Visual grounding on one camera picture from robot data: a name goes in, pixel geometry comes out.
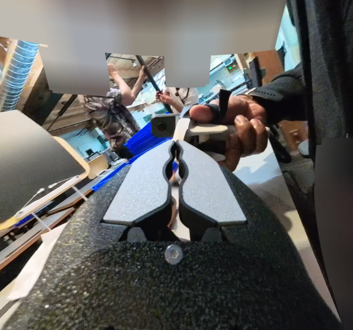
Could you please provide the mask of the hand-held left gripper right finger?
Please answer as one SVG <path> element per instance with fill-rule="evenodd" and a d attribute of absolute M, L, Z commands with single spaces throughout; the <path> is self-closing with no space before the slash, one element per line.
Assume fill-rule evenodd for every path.
<path fill-rule="evenodd" d="M 230 226 L 247 223 L 218 163 L 185 141 L 177 141 L 179 216 L 185 226 Z"/>

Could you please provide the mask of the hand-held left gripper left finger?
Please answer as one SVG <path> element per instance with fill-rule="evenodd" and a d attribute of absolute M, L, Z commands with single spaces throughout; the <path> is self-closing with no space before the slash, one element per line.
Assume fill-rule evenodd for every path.
<path fill-rule="evenodd" d="M 103 217 L 104 223 L 137 225 L 168 207 L 171 186 L 167 174 L 174 161 L 174 144 L 167 140 L 133 162 Z"/>

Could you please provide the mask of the torn white paper bag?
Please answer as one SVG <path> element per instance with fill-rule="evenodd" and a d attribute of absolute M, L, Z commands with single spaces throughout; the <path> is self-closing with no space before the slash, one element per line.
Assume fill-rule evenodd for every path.
<path fill-rule="evenodd" d="M 42 243 L 37 251 L 20 270 L 19 275 L 1 291 L 1 329 L 4 329 L 5 323 L 10 319 L 11 315 L 20 306 L 24 297 L 26 297 L 33 288 L 44 268 L 49 254 L 66 225 L 67 223 L 61 224 L 41 236 L 40 241 Z"/>

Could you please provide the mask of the stack of blue plastic bins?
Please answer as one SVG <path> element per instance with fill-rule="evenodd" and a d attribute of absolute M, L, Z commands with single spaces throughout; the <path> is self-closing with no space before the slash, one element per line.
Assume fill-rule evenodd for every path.
<path fill-rule="evenodd" d="M 176 123 L 178 122 L 177 117 L 177 115 L 172 115 L 168 112 L 152 117 L 151 121 L 125 144 L 126 148 L 131 152 L 133 157 L 129 159 L 128 162 L 114 168 L 112 172 L 105 174 L 103 178 L 91 187 L 91 190 L 97 192 L 123 168 L 128 165 L 132 165 L 135 160 L 144 155 L 146 152 L 168 141 L 169 139 L 172 139 Z"/>

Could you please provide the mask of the person's right hand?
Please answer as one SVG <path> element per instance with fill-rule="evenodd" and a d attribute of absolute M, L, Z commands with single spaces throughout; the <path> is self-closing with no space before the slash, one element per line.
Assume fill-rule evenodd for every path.
<path fill-rule="evenodd" d="M 231 172 L 235 171 L 241 157 L 262 153 L 267 147 L 266 110 L 259 104 L 256 94 L 253 89 L 245 94 L 232 95 L 221 124 L 234 125 L 236 131 L 225 141 L 209 139 L 198 146 L 200 150 L 223 155 L 225 159 L 218 163 Z"/>

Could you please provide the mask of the person's dark jacket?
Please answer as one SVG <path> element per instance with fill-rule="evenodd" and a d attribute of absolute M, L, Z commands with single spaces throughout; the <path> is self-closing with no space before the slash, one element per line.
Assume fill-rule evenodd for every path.
<path fill-rule="evenodd" d="M 325 273 L 352 329 L 352 0 L 291 0 L 308 92 L 309 153 Z"/>

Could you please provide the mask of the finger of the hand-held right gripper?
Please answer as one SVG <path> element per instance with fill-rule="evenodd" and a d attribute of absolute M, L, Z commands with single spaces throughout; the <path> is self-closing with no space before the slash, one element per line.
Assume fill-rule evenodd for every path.
<path fill-rule="evenodd" d="M 186 133 L 189 129 L 190 121 L 190 118 L 179 118 L 174 130 L 174 142 L 183 141 L 185 139 Z"/>

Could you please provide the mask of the black board with wooden rim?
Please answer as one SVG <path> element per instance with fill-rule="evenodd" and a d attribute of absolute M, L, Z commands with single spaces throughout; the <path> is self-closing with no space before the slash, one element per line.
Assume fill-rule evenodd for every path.
<path fill-rule="evenodd" d="M 13 217 L 41 188 L 85 171 L 50 133 L 22 112 L 1 112 L 1 223 Z"/>

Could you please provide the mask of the background wooden table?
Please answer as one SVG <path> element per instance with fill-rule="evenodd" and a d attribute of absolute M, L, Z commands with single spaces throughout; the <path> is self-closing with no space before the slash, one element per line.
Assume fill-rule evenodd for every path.
<path fill-rule="evenodd" d="M 0 270 L 38 242 L 43 234 L 69 217 L 82 202 L 83 196 L 86 197 L 92 192 L 92 188 L 87 184 L 79 192 L 74 190 L 70 192 L 72 192 L 71 195 L 64 193 L 32 215 L 1 229 Z"/>

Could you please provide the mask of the large silver spiral duct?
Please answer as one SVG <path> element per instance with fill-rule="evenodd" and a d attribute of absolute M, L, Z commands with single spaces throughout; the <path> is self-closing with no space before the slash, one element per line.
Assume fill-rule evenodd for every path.
<path fill-rule="evenodd" d="M 40 43 L 17 40 L 1 73 L 0 110 L 15 109 L 38 55 Z"/>

